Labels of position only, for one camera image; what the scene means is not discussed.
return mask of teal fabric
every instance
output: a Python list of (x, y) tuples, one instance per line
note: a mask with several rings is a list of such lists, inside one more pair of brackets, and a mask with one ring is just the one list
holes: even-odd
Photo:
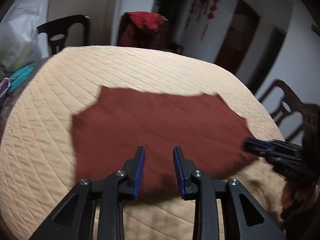
[(28, 65), (28, 66), (22, 67), (9, 77), (11, 79), (11, 86), (8, 90), (9, 94), (11, 92), (13, 92), (23, 81), (26, 80), (26, 78), (33, 71), (33, 68), (34, 68), (33, 65)]

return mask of red cloth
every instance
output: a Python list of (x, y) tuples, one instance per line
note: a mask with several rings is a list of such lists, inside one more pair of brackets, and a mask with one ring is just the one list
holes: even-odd
[(127, 12), (130, 21), (119, 33), (118, 46), (158, 49), (164, 17), (150, 12)]
[(184, 97), (102, 87), (97, 103), (73, 116), (76, 180), (103, 179), (138, 146), (146, 150), (141, 193), (178, 192), (172, 151), (224, 178), (256, 160), (242, 150), (252, 134), (219, 95)]

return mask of round table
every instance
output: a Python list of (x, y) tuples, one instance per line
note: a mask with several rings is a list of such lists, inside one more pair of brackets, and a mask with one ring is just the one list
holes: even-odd
[[(49, 59), (23, 91), (1, 143), (1, 216), (19, 240), (28, 239), (73, 187), (71, 116), (92, 105), (102, 85), (180, 95), (218, 93), (247, 119), (256, 138), (283, 140), (252, 93), (217, 65), (157, 50), (66, 48)], [(267, 211), (279, 213), (284, 180), (267, 163), (256, 161), (233, 177)], [(192, 201), (145, 199), (124, 207), (125, 236), (128, 240), (191, 239), (193, 215)]]

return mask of red hanging ornament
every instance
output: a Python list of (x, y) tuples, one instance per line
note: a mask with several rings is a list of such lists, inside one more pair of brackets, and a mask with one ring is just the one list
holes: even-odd
[(188, 26), (189, 26), (189, 23), (190, 23), (190, 20), (191, 20), (191, 14), (193, 14), (193, 13), (195, 12), (195, 7), (196, 7), (196, 5), (197, 5), (197, 1), (198, 1), (198, 0), (193, 0), (193, 3), (192, 3), (191, 6), (190, 6), (189, 17), (188, 17), (188, 19), (187, 19), (187, 21), (186, 21), (185, 29), (188, 28)]
[(213, 0), (214, 1), (214, 3), (216, 4), (216, 3), (218, 3), (220, 0)]
[(198, 17), (197, 17), (197, 22), (200, 20), (202, 11), (203, 11), (203, 14), (206, 15), (207, 8), (209, 6), (209, 1), (210, 0), (199, 0), (200, 11), (199, 11), (199, 14), (198, 14)]
[(197, 6), (196, 6), (196, 9), (195, 9), (195, 14), (196, 15), (198, 14), (199, 8), (200, 8), (200, 3), (198, 3)]
[[(213, 12), (215, 11), (215, 10), (217, 10), (217, 6), (216, 6), (216, 4), (219, 2), (220, 0), (213, 0), (213, 5), (210, 7), (210, 13), (208, 13), (208, 20), (211, 20), (212, 18), (214, 18), (214, 14), (213, 14)], [(202, 35), (201, 35), (201, 38), (200, 38), (200, 40), (202, 41), (203, 40), (203, 38), (204, 38), (204, 36), (205, 36), (205, 34), (206, 34), (206, 32), (207, 32), (207, 29), (208, 29), (208, 23), (205, 25), (205, 27), (204, 27), (204, 29), (203, 29), (203, 31), (202, 31)]]

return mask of wooden door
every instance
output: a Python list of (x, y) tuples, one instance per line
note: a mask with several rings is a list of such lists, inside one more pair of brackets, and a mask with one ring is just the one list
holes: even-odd
[(235, 74), (257, 30), (260, 16), (244, 1), (238, 0), (230, 27), (215, 64)]

